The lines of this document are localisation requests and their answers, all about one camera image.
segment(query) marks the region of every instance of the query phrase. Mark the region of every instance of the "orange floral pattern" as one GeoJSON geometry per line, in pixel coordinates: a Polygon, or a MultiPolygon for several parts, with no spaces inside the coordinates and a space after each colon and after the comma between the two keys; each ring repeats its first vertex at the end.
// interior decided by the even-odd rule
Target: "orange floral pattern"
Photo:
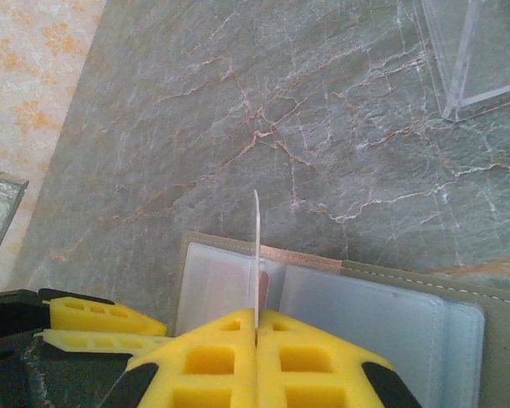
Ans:
{"type": "Polygon", "coordinates": [[[13,72],[23,69],[19,56],[11,51],[9,44],[11,41],[7,38],[0,40],[0,71],[13,72]]]}
{"type": "Polygon", "coordinates": [[[54,23],[50,27],[41,28],[40,31],[48,39],[45,45],[51,48],[55,57],[59,52],[66,54],[85,54],[87,52],[76,45],[76,40],[68,33],[66,23],[54,23]]]}
{"type": "Polygon", "coordinates": [[[16,125],[19,125],[21,131],[27,134],[29,130],[36,129],[58,129],[59,126],[53,124],[53,121],[40,109],[40,102],[35,99],[23,102],[21,106],[11,108],[17,118],[16,125]]]}
{"type": "Polygon", "coordinates": [[[0,247],[0,291],[9,282],[104,3],[0,0],[0,170],[30,181],[0,247]]]}

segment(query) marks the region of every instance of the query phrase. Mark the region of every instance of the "white stitching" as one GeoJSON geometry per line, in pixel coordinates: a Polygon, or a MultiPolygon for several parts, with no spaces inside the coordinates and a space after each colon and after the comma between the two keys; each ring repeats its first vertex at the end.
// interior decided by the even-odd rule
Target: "white stitching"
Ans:
{"type": "MultiPolygon", "coordinates": [[[[219,245],[221,247],[228,247],[228,248],[234,248],[234,249],[243,249],[243,250],[251,249],[247,245],[245,245],[245,246],[242,246],[242,245],[231,245],[231,244],[227,244],[227,243],[224,243],[224,242],[217,242],[217,241],[212,241],[212,240],[206,240],[204,238],[199,238],[199,237],[196,237],[196,236],[193,237],[193,241],[192,242],[199,242],[199,243],[203,242],[203,243],[207,243],[207,244],[219,245]]],[[[188,249],[188,245],[185,246],[183,257],[182,257],[182,266],[183,267],[184,267],[184,262],[185,262],[185,258],[186,258],[186,255],[187,255],[187,249],[188,249]]],[[[325,263],[321,263],[321,262],[318,262],[316,260],[310,261],[310,262],[312,264],[326,265],[325,263]]],[[[497,296],[485,295],[483,293],[470,292],[470,291],[467,291],[466,289],[456,289],[455,287],[435,285],[433,283],[423,282],[422,280],[406,279],[406,278],[403,278],[402,276],[393,276],[393,275],[378,274],[376,272],[369,272],[368,270],[352,269],[352,268],[345,268],[345,267],[342,267],[342,269],[352,270],[354,272],[360,272],[362,274],[381,276],[382,278],[393,278],[393,279],[398,279],[400,281],[405,281],[405,282],[410,282],[410,283],[417,283],[417,284],[425,285],[425,286],[438,287],[439,289],[445,289],[445,290],[453,291],[453,292],[470,293],[472,295],[481,296],[482,298],[495,299],[495,300],[498,300],[500,302],[504,302],[504,303],[510,304],[510,300],[508,300],[508,299],[502,299],[502,298],[497,297],[497,296]]]]}
{"type": "Polygon", "coordinates": [[[508,300],[508,299],[502,299],[502,298],[497,297],[497,296],[485,295],[483,293],[470,292],[470,291],[467,291],[466,289],[456,289],[455,287],[435,285],[433,283],[423,282],[422,280],[406,279],[406,278],[403,278],[402,276],[393,276],[393,275],[378,274],[376,272],[369,272],[368,270],[360,270],[360,269],[352,269],[352,268],[344,268],[344,269],[352,270],[354,272],[360,272],[362,274],[381,276],[382,278],[393,278],[393,279],[398,279],[400,281],[405,281],[405,282],[410,282],[410,283],[418,283],[418,284],[425,285],[425,286],[438,287],[439,289],[446,289],[448,291],[453,291],[453,292],[470,293],[470,294],[473,294],[473,295],[481,296],[483,298],[495,299],[495,300],[499,300],[501,302],[509,303],[510,304],[510,300],[508,300]]]}

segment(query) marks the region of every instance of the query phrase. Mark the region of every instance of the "floral wallpaper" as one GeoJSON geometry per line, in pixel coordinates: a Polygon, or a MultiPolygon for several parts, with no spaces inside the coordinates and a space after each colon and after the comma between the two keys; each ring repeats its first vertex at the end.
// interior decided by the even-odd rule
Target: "floral wallpaper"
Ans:
{"type": "Polygon", "coordinates": [[[30,184],[0,247],[9,281],[105,0],[0,0],[0,170],[30,184]]]}

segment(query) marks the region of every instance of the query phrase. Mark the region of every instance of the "acrylic box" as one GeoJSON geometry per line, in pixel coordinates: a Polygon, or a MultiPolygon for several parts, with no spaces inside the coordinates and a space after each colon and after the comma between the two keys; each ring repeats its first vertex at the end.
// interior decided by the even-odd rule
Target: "acrylic box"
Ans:
{"type": "Polygon", "coordinates": [[[442,117],[458,122],[510,104],[510,0],[417,1],[442,117]]]}

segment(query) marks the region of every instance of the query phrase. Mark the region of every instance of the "rectangular hole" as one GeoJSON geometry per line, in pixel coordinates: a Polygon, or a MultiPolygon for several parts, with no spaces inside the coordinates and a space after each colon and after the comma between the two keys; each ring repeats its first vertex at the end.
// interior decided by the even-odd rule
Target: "rectangular hole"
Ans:
{"type": "Polygon", "coordinates": [[[124,347],[125,349],[141,349],[144,347],[142,342],[134,338],[122,338],[119,343],[121,344],[121,347],[124,347]]]}
{"type": "Polygon", "coordinates": [[[86,337],[66,336],[66,337],[62,337],[62,341],[68,347],[72,347],[74,349],[86,349],[87,348],[87,338],[86,337]]]}
{"type": "Polygon", "coordinates": [[[315,346],[285,346],[280,349],[282,371],[332,372],[331,357],[315,346]]]}
{"type": "Polygon", "coordinates": [[[235,351],[224,346],[198,346],[187,353],[184,374],[234,374],[235,351]]]}
{"type": "Polygon", "coordinates": [[[94,312],[94,313],[101,313],[103,314],[105,311],[104,311],[104,306],[100,306],[99,304],[91,304],[89,306],[89,310],[91,312],[94,312]]]}
{"type": "Polygon", "coordinates": [[[94,347],[99,349],[113,349],[113,341],[106,337],[96,337],[94,339],[94,347]]]}
{"type": "Polygon", "coordinates": [[[69,309],[84,310],[85,305],[81,302],[66,302],[65,306],[69,309]]]}
{"type": "Polygon", "coordinates": [[[239,320],[232,320],[231,322],[227,323],[223,327],[221,327],[221,330],[227,331],[227,332],[233,332],[236,330],[240,330],[240,321],[239,320]]]}
{"type": "Polygon", "coordinates": [[[230,389],[176,388],[173,408],[230,408],[230,389]]]}
{"type": "Polygon", "coordinates": [[[110,314],[117,317],[128,317],[127,312],[116,308],[110,308],[110,314]]]}
{"type": "Polygon", "coordinates": [[[324,386],[286,387],[287,408],[347,408],[343,388],[324,386]]]}
{"type": "Polygon", "coordinates": [[[272,330],[274,330],[275,332],[286,332],[289,330],[289,327],[287,327],[286,325],[279,321],[275,321],[274,323],[272,323],[272,330]]]}

